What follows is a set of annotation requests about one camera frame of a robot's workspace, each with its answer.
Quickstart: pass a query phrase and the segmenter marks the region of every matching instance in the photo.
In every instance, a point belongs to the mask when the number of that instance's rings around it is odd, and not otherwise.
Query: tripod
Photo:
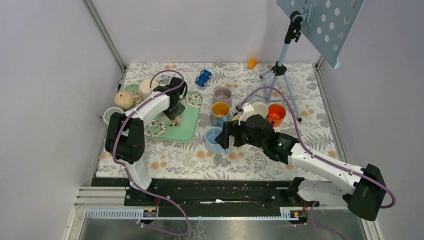
[[[303,17],[298,11],[294,11],[290,15],[290,25],[288,26],[287,34],[285,35],[284,45],[282,46],[279,60],[275,62],[275,66],[273,66],[271,69],[267,70],[266,72],[262,73],[259,76],[261,79],[265,76],[266,77],[258,87],[258,88],[263,87],[271,78],[272,78],[271,87],[275,87],[278,80],[278,76],[283,75],[285,79],[285,83],[287,84],[288,92],[290,93],[291,101],[293,102],[293,105],[294,105],[294,110],[296,111],[297,121],[299,122],[302,122],[302,118],[299,113],[298,105],[296,104],[295,95],[293,93],[292,85],[290,84],[289,76],[287,75],[287,67],[283,65],[283,61],[284,61],[284,58],[286,57],[287,50],[289,49],[289,44],[292,42],[292,40],[294,40],[294,42],[297,43],[299,40],[299,37],[301,36],[302,20],[303,20]],[[255,96],[265,99],[267,103],[280,102],[281,100],[271,100],[273,91],[274,90],[270,89],[268,91],[267,97],[256,95],[255,93],[247,100],[247,102],[250,102]]]

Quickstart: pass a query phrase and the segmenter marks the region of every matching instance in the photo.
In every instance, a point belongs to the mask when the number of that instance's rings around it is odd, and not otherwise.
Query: gray panel with holes
[[[311,19],[302,22],[301,32],[327,62],[337,68],[340,51],[349,36],[365,0],[277,0],[279,7],[290,16],[304,7],[312,9]]]

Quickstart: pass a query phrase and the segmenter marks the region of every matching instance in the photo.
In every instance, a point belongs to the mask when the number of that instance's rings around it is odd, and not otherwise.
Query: flower pattern
[[[212,126],[211,108],[214,89],[227,86],[233,94],[231,116],[235,113],[234,106],[241,102],[261,83],[259,75],[268,69],[268,64],[259,63],[250,69],[244,63],[131,63],[127,69],[124,87],[139,84],[142,80],[151,78],[164,69],[175,69],[183,74],[189,93],[197,91],[201,94],[187,94],[182,100],[184,104],[199,108],[196,129],[193,139],[188,143],[163,141],[155,138],[145,139],[143,162],[147,172],[153,178],[182,179],[233,179],[233,180],[292,180],[294,177],[304,177],[310,180],[323,181],[318,175],[293,165],[270,160],[262,150],[250,145],[239,148],[230,144],[230,154],[212,154],[204,145],[204,134]],[[298,123],[304,142],[313,149],[337,158],[333,143],[330,124],[324,109],[324,104],[318,88],[312,64],[287,64],[287,74],[296,97],[299,111],[302,112],[302,122]],[[195,84],[201,70],[212,73],[205,87]],[[158,77],[161,83],[167,83],[173,72],[165,72]],[[286,82],[279,79],[276,87],[290,99]],[[266,95],[266,89],[259,91]],[[262,102],[255,97],[252,102]],[[296,136],[293,119],[285,102],[278,102],[287,109],[287,116],[275,130]],[[162,121],[154,120],[149,125],[153,130],[145,130],[145,134],[160,136],[167,128]],[[112,156],[104,150],[99,154],[97,177],[125,178],[125,172],[120,165],[113,162]]]

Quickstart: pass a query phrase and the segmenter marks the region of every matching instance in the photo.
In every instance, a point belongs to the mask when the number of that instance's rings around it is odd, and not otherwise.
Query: green tray
[[[131,84],[126,86],[124,91],[137,95],[139,94],[138,89],[138,84]],[[184,144],[190,142],[195,135],[202,100],[200,92],[188,91],[187,96],[181,101],[185,110],[179,116],[179,123],[167,121],[166,116],[161,113],[144,129],[144,136]]]

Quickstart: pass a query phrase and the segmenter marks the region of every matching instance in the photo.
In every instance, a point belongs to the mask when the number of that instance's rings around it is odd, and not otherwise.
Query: blue toy car
[[[204,69],[200,72],[200,76],[196,78],[196,84],[199,85],[199,87],[204,87],[208,82],[208,79],[210,79],[211,77],[212,73]]]

